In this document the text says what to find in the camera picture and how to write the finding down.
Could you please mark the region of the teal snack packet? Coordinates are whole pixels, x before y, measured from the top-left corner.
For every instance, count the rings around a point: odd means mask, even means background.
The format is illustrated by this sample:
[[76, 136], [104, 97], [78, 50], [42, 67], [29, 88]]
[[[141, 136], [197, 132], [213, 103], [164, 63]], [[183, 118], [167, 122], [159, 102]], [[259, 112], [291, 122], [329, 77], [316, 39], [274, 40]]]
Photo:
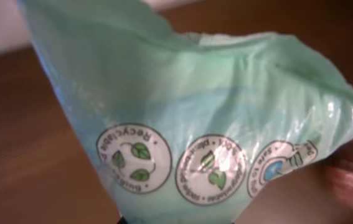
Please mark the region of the teal snack packet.
[[175, 32], [142, 1], [19, 1], [128, 223], [233, 223], [264, 186], [353, 140], [353, 87], [295, 36]]

